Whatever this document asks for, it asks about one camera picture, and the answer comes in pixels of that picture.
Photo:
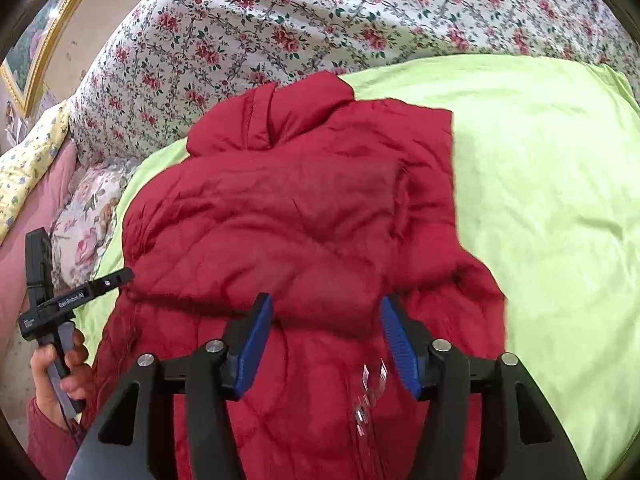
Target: painting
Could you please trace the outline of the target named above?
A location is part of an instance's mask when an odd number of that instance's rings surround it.
[[[80,1],[48,0],[7,54],[2,78],[22,117],[33,114],[51,54]]]

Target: floral bedspread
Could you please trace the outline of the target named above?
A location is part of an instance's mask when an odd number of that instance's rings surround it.
[[[83,164],[144,157],[267,81],[500,52],[606,63],[640,96],[640,52],[602,0],[142,0],[72,98]]]

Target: red puffer jacket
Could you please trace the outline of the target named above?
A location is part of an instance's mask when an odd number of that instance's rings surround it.
[[[456,238],[450,122],[446,110],[357,102],[329,73],[209,111],[190,131],[191,157],[127,211],[136,278],[104,329],[84,425],[139,354],[189,354],[266,291],[276,321],[254,387],[229,403],[247,478],[404,479],[425,403],[392,370],[365,440],[353,418],[363,365],[392,363],[382,295],[400,293],[412,317],[468,354],[496,358],[504,345],[503,296]],[[189,479],[184,415],[179,400],[175,450]]]

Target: wall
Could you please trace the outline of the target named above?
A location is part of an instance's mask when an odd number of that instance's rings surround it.
[[[140,0],[82,0],[52,55],[45,83],[59,100],[71,96],[84,71]]]

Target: jacket sleeve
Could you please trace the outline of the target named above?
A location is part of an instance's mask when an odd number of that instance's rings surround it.
[[[69,421],[72,433],[57,427],[42,414],[35,398],[29,403],[27,416],[27,454],[33,465],[46,480],[65,480],[78,446],[84,439],[84,431],[74,420]]]

